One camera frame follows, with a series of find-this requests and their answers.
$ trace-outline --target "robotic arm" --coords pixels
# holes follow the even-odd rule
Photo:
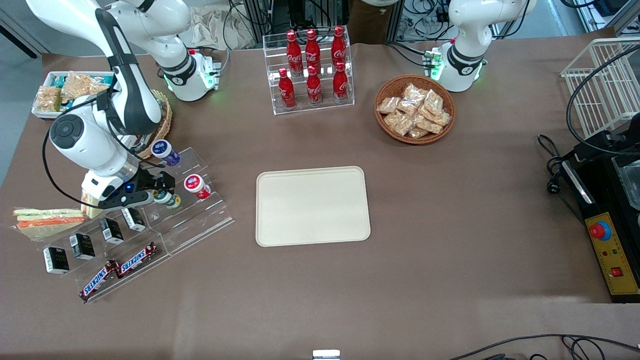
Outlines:
[[[439,82],[448,91],[471,87],[492,41],[489,25],[523,17],[537,0],[451,0],[449,18],[460,30],[453,44],[444,44]]]
[[[172,177],[164,172],[151,176],[116,138],[129,142],[136,135],[151,134],[162,115],[115,18],[94,0],[74,0],[73,5],[66,0],[27,0],[27,4],[52,28],[100,47],[117,79],[119,91],[109,89],[76,99],[77,105],[60,115],[49,130],[51,142],[62,154],[90,169],[83,189],[99,199],[103,209],[151,202],[150,189],[173,190]],[[70,14],[75,21],[68,21]]]
[[[195,101],[214,88],[211,57],[189,53],[176,35],[191,23],[189,8],[182,0],[123,0],[104,9],[117,20],[130,42],[154,57],[178,99]]]

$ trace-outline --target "clear acrylic display stand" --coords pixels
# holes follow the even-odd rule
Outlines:
[[[192,148],[180,153],[178,165],[165,167],[156,170],[156,172],[160,170],[175,178],[175,193],[180,196],[182,202],[175,209],[168,209],[156,202],[135,207],[143,215],[146,225],[144,231],[137,232],[129,229],[121,211],[110,211],[101,213],[100,216],[78,227],[51,236],[53,241],[41,248],[53,246],[65,249],[69,272],[61,276],[73,278],[77,284],[78,292],[80,292],[100,271],[107,260],[115,260],[121,265],[151,242],[156,245],[157,252],[123,279],[118,279],[114,272],[111,273],[111,277],[102,283],[88,302],[100,299],[233,222],[233,218],[227,211],[227,205],[215,191],[211,179],[207,175],[207,165]],[[199,174],[211,187],[211,195],[206,199],[200,200],[184,189],[182,182],[191,174]],[[100,230],[100,219],[105,217],[118,222],[125,240],[123,243],[114,245],[104,241]],[[85,234],[91,238],[95,251],[93,259],[82,260],[73,257],[69,236],[75,233]]]
[[[306,30],[296,32],[298,43],[302,50],[302,59],[304,64],[304,75],[298,78],[291,77],[289,71],[289,62],[287,61],[287,34],[265,35],[262,37],[262,45],[264,48],[264,60],[267,65],[267,79],[269,81],[269,91],[271,92],[271,104],[273,105],[273,113],[275,115],[284,113],[295,113],[298,111],[317,110],[323,108],[333,108],[336,106],[347,106],[355,103],[353,90],[353,68],[351,66],[351,44],[349,42],[349,32],[347,27],[344,28],[344,42],[346,50],[344,52],[344,65],[347,80],[349,81],[349,90],[347,91],[347,101],[342,104],[336,104],[333,101],[333,75],[335,69],[331,61],[331,43],[333,42],[333,28],[319,28],[316,30],[318,45],[320,46],[320,64],[321,69],[318,74],[320,78],[320,86],[322,88],[322,103],[318,106],[311,107],[307,97],[307,61],[305,54],[305,44],[307,43]],[[296,94],[296,107],[287,110],[284,108],[282,98],[280,97],[280,89],[278,81],[280,75],[278,69],[285,67],[289,73],[289,77],[293,82],[294,94]]]

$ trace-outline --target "coca-cola bottle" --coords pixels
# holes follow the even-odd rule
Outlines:
[[[322,102],[320,79],[318,78],[316,68],[314,66],[310,65],[308,71],[309,77],[307,78],[307,95],[309,96],[309,105],[315,108]]]
[[[305,46],[307,54],[307,66],[313,66],[316,71],[320,71],[320,47],[316,40],[316,30],[307,30],[307,45]]]
[[[291,77],[299,78],[302,76],[302,52],[300,51],[300,45],[296,39],[296,32],[293,30],[287,31],[287,60],[289,60],[289,68],[291,69]]]
[[[349,83],[347,74],[344,73],[344,63],[338,61],[335,64],[335,75],[333,75],[333,101],[336,104],[344,104],[347,101],[347,90],[349,90]]]
[[[340,25],[336,25],[335,29],[333,29],[333,42],[331,43],[331,61],[333,62],[333,67],[336,67],[338,61],[342,61],[344,63],[344,51],[347,48],[347,45],[344,43],[344,29]]]
[[[278,88],[280,88],[282,103],[284,104],[285,109],[291,110],[296,107],[296,96],[293,93],[293,83],[291,82],[291,79],[287,77],[287,69],[281,67],[278,72],[280,73]]]

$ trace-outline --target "plastic tray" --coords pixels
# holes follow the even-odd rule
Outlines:
[[[257,180],[260,246],[366,240],[367,188],[359,167],[263,172]]]
[[[78,74],[86,74],[90,76],[113,76],[111,71],[73,71]],[[69,71],[51,71],[44,79],[42,86],[51,86],[53,79],[56,76],[67,76]],[[31,105],[31,113],[41,119],[55,119],[58,115],[62,114],[62,111],[40,111],[36,108],[36,98],[33,98],[33,104]]]

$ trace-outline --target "brown table surface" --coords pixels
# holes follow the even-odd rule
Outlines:
[[[36,243],[9,230],[14,206],[74,207],[40,163],[50,122],[22,134],[0,204],[0,352],[13,359],[448,359],[494,341],[572,332],[637,343],[640,306],[610,304],[588,237],[547,195],[548,158],[562,151],[567,94],[560,71],[596,35],[503,40],[466,92],[458,118],[429,146],[403,145],[373,116],[390,78],[419,69],[381,45],[354,45],[356,104],[274,117],[262,51],[233,52],[221,89],[170,96],[169,139],[193,146],[236,222],[95,304],[44,271]],[[104,58],[47,55],[50,70],[104,70]],[[84,169],[49,149],[54,176],[77,193]],[[265,171],[357,165],[366,176],[366,241],[263,248],[255,242],[255,180]],[[558,340],[487,352],[562,353]]]

